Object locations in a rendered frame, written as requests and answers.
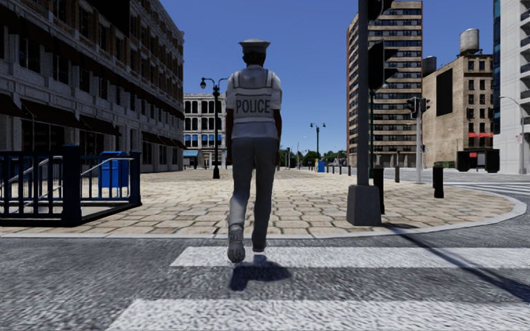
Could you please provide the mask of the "pale concrete building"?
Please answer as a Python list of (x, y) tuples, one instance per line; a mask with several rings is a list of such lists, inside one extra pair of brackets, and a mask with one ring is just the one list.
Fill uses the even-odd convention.
[(524, 109), (524, 159), (530, 174), (530, 0), (493, 0), (493, 145), (500, 171), (520, 169), (520, 110)]

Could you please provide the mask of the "white arched-window building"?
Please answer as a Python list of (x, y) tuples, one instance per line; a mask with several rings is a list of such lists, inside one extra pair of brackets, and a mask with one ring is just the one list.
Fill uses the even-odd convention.
[[(226, 166), (225, 94), (218, 98), (218, 164)], [(214, 168), (214, 97), (211, 93), (184, 95), (184, 165), (188, 168)]]

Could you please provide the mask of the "trees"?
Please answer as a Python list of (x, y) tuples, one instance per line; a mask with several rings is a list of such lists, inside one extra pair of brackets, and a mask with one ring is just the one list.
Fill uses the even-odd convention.
[(316, 159), (330, 166), (346, 166), (348, 162), (346, 152), (343, 150), (339, 150), (338, 152), (330, 150), (323, 154), (318, 154), (312, 150), (299, 150), (297, 152), (296, 150), (292, 151), (290, 148), (280, 148), (279, 155), (280, 165), (285, 168), (313, 167)]

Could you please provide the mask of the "grey street lamp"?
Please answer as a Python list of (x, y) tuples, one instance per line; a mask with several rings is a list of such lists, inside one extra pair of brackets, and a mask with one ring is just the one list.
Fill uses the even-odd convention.
[(519, 169), (519, 174), (526, 174), (527, 173), (527, 170), (525, 168), (525, 159), (524, 159), (524, 134), (525, 134), (525, 131), (524, 131), (524, 109), (523, 107), (512, 97), (507, 97), (507, 96), (500, 96), (501, 99), (509, 99), (511, 100), (512, 102), (514, 102), (518, 107), (519, 107), (519, 110), (520, 110), (520, 169)]

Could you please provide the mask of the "tan banded tower building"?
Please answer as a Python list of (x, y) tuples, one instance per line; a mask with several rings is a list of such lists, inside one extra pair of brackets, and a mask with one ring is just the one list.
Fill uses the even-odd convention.
[(369, 22), (368, 41), (382, 41), (396, 54), (384, 69), (397, 73), (375, 91), (373, 106), (373, 163), (383, 167), (416, 164), (415, 119), (407, 100), (422, 92), (422, 2), (420, 0), (368, 0), (376, 19)]

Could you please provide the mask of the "dark stairway railing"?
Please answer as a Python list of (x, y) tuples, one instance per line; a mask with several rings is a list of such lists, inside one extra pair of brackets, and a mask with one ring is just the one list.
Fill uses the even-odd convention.
[(99, 155), (78, 145), (58, 152), (0, 152), (0, 226), (75, 227), (141, 205), (138, 151), (126, 153), (128, 185), (98, 186)]

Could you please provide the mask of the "tan brick building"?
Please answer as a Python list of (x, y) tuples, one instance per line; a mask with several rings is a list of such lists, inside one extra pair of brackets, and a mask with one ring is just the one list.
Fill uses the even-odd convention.
[(479, 31), (460, 34), (455, 60), (437, 67), (423, 60), (423, 97), (430, 100), (422, 117), (423, 164), (456, 165), (457, 152), (493, 147), (493, 57), (483, 54)]

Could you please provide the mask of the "grey stone building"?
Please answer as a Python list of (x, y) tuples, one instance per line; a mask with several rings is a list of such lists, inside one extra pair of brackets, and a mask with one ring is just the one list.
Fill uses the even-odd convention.
[(184, 33), (159, 0), (0, 0), (0, 152), (183, 169)]

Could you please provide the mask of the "person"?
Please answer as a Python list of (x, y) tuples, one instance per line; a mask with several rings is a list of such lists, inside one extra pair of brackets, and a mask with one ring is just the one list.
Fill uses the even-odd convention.
[(241, 41), (246, 67), (233, 73), (226, 90), (227, 161), (233, 166), (233, 195), (228, 215), (231, 262), (244, 260), (244, 222), (255, 183), (253, 251), (262, 252), (271, 214), (275, 169), (282, 135), (282, 88), (279, 77), (264, 68), (269, 41)]

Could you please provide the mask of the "black bus shelter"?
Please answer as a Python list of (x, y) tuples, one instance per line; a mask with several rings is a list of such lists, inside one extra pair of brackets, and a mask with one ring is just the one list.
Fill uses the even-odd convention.
[(499, 149), (469, 149), (457, 152), (456, 169), (467, 172), (471, 168), (484, 168), (489, 173), (500, 170)]

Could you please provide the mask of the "traffic light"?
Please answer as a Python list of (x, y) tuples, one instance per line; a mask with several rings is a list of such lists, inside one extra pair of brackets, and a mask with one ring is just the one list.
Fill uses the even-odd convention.
[(413, 97), (408, 99), (407, 108), (411, 111), (411, 118), (416, 120), (416, 176), (415, 181), (422, 183), (422, 115), (429, 109), (429, 99)]
[(357, 183), (349, 186), (346, 219), (354, 226), (382, 225), (380, 193), (369, 184), (369, 73), (370, 59), (376, 59), (382, 84), (385, 79), (383, 46), (369, 51), (369, 21), (376, 20), (395, 0), (358, 0), (358, 69), (357, 69)]

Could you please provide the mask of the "blue letter box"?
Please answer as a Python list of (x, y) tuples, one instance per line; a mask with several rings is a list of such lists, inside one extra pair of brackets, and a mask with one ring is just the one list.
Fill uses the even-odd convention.
[(100, 188), (124, 188), (128, 185), (129, 160), (116, 159), (127, 157), (122, 151), (104, 151), (99, 155), (98, 167)]

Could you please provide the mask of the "black street lamp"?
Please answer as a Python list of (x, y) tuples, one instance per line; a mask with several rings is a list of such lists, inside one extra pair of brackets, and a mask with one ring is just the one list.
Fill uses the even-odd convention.
[(315, 128), (316, 131), (316, 153), (318, 158), (320, 158), (320, 129), (325, 127), (325, 123), (322, 123), (321, 125), (318, 123), (310, 123), (310, 128)]
[(226, 81), (227, 78), (221, 78), (219, 79), (217, 82), (215, 82), (214, 79), (211, 79), (211, 78), (205, 78), (205, 77), (202, 77), (202, 82), (200, 83), (200, 87), (201, 89), (205, 89), (206, 88), (206, 81), (211, 81), (213, 83), (213, 97), (214, 97), (214, 115), (215, 115), (215, 119), (214, 119), (214, 129), (215, 129), (215, 134), (214, 134), (214, 168), (213, 168), (213, 179), (219, 179), (220, 178), (220, 174), (219, 174), (219, 164), (218, 164), (218, 152), (219, 152), (219, 143), (218, 143), (218, 125), (217, 125), (217, 120), (219, 118), (219, 110), (218, 110), (218, 98), (219, 98), (219, 87), (220, 87), (220, 83), (222, 81)]

